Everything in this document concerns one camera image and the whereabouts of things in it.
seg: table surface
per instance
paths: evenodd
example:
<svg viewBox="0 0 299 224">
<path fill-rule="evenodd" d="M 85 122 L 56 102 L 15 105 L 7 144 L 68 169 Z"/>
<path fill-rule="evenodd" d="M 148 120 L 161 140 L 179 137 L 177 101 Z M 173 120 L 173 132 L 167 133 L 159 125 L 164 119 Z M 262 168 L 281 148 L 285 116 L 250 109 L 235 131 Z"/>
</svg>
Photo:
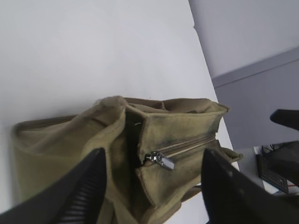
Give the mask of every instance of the table surface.
<svg viewBox="0 0 299 224">
<path fill-rule="evenodd" d="M 0 211 L 16 187 L 8 132 L 74 114 L 112 95 L 216 95 L 187 0 L 4 0 L 0 3 Z M 223 121 L 217 135 L 231 148 Z M 167 223 L 206 223 L 202 195 Z"/>
</svg>

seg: zipper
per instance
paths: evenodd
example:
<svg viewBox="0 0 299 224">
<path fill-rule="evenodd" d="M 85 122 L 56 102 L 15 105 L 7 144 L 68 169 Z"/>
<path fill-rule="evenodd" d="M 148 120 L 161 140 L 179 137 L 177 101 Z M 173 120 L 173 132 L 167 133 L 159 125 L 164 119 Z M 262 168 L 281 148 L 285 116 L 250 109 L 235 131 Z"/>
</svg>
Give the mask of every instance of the zipper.
<svg viewBox="0 0 299 224">
<path fill-rule="evenodd" d="M 205 145 L 215 140 L 215 134 L 203 136 L 200 138 L 184 141 L 175 145 L 167 146 L 161 149 L 157 149 L 154 152 L 145 155 L 145 161 L 157 163 L 161 167 L 167 170 L 173 170 L 175 167 L 174 161 L 171 157 L 188 152 L 194 148 Z"/>
</svg>

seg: metal zipper pull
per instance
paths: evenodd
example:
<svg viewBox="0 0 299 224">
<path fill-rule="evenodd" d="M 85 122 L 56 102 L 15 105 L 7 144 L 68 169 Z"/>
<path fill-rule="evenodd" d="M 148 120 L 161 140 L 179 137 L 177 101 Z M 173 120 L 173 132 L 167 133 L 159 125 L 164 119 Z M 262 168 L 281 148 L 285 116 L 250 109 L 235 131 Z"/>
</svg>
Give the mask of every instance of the metal zipper pull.
<svg viewBox="0 0 299 224">
<path fill-rule="evenodd" d="M 145 160 L 157 163 L 167 170 L 174 169 L 174 162 L 159 152 L 152 152 L 145 155 Z"/>
</svg>

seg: black keyboard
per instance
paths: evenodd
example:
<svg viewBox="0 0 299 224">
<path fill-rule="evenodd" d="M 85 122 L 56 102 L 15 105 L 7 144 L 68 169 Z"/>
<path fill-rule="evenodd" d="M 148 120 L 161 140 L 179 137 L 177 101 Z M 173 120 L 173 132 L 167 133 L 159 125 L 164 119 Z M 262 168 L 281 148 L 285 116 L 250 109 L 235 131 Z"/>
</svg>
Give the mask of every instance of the black keyboard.
<svg viewBox="0 0 299 224">
<path fill-rule="evenodd" d="M 269 184 L 285 192 L 286 194 L 289 193 L 287 179 L 275 173 L 274 171 L 268 169 L 268 160 L 265 157 L 263 157 L 263 155 L 256 155 L 256 162 L 258 176 L 262 180 L 268 182 Z"/>
</svg>

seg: canvas bag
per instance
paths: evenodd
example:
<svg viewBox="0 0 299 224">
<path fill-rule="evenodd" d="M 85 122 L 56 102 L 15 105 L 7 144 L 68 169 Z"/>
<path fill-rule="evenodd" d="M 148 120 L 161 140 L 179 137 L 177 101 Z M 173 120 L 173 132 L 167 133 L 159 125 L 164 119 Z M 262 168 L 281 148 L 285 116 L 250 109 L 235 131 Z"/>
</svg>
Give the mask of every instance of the canvas bag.
<svg viewBox="0 0 299 224">
<path fill-rule="evenodd" d="M 227 111 L 209 99 L 117 96 L 77 116 L 19 123 L 12 140 L 21 199 L 46 189 L 102 147 L 107 190 L 98 223 L 161 224 L 200 192 L 194 186 L 204 149 L 217 150 L 229 162 L 241 159 L 215 139 Z M 151 160 L 156 152 L 166 165 Z"/>
</svg>

